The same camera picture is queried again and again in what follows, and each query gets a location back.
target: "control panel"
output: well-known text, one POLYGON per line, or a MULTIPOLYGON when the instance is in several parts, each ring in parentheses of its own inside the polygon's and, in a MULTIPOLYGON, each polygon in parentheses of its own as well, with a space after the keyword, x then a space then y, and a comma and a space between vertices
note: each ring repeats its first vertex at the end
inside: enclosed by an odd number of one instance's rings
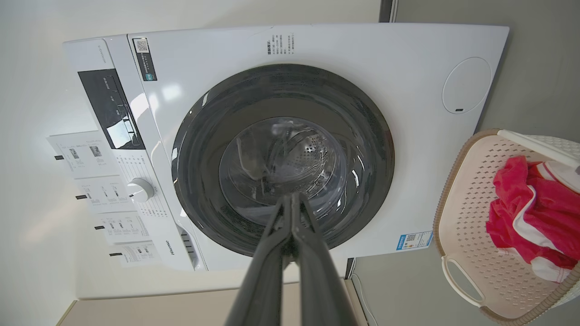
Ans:
POLYGON ((112 149, 144 150, 143 140, 115 69, 78 73, 112 149))
POLYGON ((114 68, 80 71, 78 75, 117 161, 129 198, 163 263, 178 270, 203 270, 193 242, 170 213, 117 71, 114 68))

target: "washing machine door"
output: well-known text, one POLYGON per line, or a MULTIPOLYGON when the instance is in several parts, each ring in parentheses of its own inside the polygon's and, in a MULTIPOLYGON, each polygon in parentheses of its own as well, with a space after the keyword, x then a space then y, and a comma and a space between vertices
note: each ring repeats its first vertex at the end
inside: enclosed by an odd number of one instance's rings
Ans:
POLYGON ((308 198, 329 248, 383 204, 394 169, 389 127, 372 100, 319 68, 276 64, 209 90, 183 120, 175 191, 209 238, 252 256, 283 194, 308 198))

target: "white washing machine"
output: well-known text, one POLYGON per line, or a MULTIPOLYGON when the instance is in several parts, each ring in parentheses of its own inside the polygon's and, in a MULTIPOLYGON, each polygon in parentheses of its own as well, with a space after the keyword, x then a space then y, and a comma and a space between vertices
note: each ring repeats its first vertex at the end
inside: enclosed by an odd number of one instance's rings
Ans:
POLYGON ((64 48, 163 262, 224 270, 249 265, 291 191, 335 259, 428 246, 508 31, 267 26, 64 48))

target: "blue label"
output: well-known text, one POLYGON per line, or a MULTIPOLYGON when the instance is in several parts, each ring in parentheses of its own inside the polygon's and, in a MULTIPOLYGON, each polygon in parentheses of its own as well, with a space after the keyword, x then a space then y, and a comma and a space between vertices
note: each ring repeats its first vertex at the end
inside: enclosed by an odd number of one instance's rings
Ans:
POLYGON ((403 234, 399 238, 397 250, 415 249, 421 247, 428 247, 433 238, 433 231, 403 234))
POLYGON ((397 250, 401 250, 403 248, 403 243, 405 243, 405 237, 407 235, 403 234, 400 238, 399 238, 399 244, 397 245, 397 250))

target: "qr code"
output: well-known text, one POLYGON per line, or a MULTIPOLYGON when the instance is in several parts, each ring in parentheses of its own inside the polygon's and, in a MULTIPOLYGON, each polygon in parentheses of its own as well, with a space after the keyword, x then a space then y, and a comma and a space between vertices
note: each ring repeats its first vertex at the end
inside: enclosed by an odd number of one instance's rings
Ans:
POLYGON ((149 45, 147 44, 146 38, 135 38, 133 39, 133 43, 135 43, 135 52, 149 53, 149 45))

